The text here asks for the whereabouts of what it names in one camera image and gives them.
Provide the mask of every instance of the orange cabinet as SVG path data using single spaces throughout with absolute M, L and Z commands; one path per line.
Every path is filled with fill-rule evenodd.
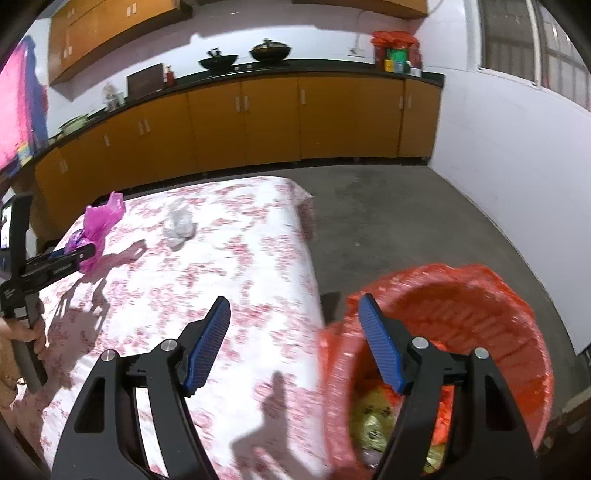
M 125 0 L 125 2 L 129 3 L 131 25 L 137 25 L 170 12 L 176 9 L 177 3 L 175 0 Z
M 60 149 L 51 150 L 35 167 L 35 180 L 47 210 L 59 230 L 65 232 L 83 213 L 84 204 L 73 188 L 69 165 Z
M 419 80 L 404 81 L 400 157 L 431 156 L 435 144 L 441 89 Z
M 90 53 L 99 42 L 99 23 L 103 6 L 86 12 L 67 29 L 67 60 L 69 67 Z
M 359 79 L 307 75 L 298 78 L 302 158 L 351 157 L 355 149 Z
M 111 162 L 109 190 L 120 191 L 160 179 L 152 163 L 141 107 L 125 110 L 109 118 L 105 135 L 107 155 Z
M 246 164 L 246 131 L 239 82 L 188 93 L 199 170 Z
M 354 157 L 398 156 L 403 106 L 403 80 L 360 77 Z
M 300 159 L 297 78 L 281 76 L 242 82 L 246 163 Z
M 144 103 L 140 109 L 150 145 L 150 162 L 158 174 L 157 180 L 200 171 L 187 94 L 167 95 Z
M 111 192 L 117 167 L 110 145 L 107 123 L 102 123 L 60 147 L 61 156 L 68 164 L 72 189 L 83 205 Z
M 70 80 L 110 51 L 191 13 L 184 0 L 71 0 L 51 20 L 50 84 Z

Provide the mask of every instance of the wall cabinet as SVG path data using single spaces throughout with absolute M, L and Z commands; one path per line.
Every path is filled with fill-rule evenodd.
M 70 0 L 51 19 L 51 85 L 65 82 L 122 45 L 191 17 L 183 0 Z
M 291 0 L 295 4 L 336 5 L 392 15 L 397 18 L 422 18 L 429 13 L 427 0 Z

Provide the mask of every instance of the electrical outlet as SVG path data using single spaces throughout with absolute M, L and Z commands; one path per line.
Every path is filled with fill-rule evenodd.
M 350 48 L 348 57 L 365 57 L 365 51 L 362 48 Z

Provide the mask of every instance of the wall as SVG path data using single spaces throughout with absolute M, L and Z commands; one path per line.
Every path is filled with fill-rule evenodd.
M 425 68 L 446 75 L 431 167 L 515 245 L 580 353 L 591 342 L 591 114 L 480 72 L 477 13 L 475 0 L 443 0 L 413 25 Z
M 47 78 L 48 20 L 29 32 L 38 42 L 39 78 Z M 370 44 L 375 30 L 400 30 L 407 22 L 353 8 L 297 5 L 290 0 L 228 0 L 197 6 L 194 17 L 141 37 L 97 61 L 71 81 L 48 90 L 48 130 L 52 136 L 69 119 L 102 108 L 107 81 L 126 93 L 127 75 L 163 62 L 177 76 L 203 70 L 198 61 L 212 47 L 238 54 L 237 63 L 252 60 L 248 51 L 263 38 L 292 47 L 292 59 L 373 62 Z M 362 57 L 348 56 L 359 33 Z

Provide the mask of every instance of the red trash bin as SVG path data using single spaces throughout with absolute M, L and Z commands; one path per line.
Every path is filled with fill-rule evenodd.
M 430 264 L 387 275 L 349 296 L 344 320 L 320 334 L 324 436 L 334 478 L 372 475 L 358 462 L 349 434 L 356 383 L 377 370 L 357 318 L 365 293 L 414 336 L 457 353 L 485 347 L 515 397 L 534 448 L 539 447 L 550 419 L 554 376 L 533 311 L 488 267 Z

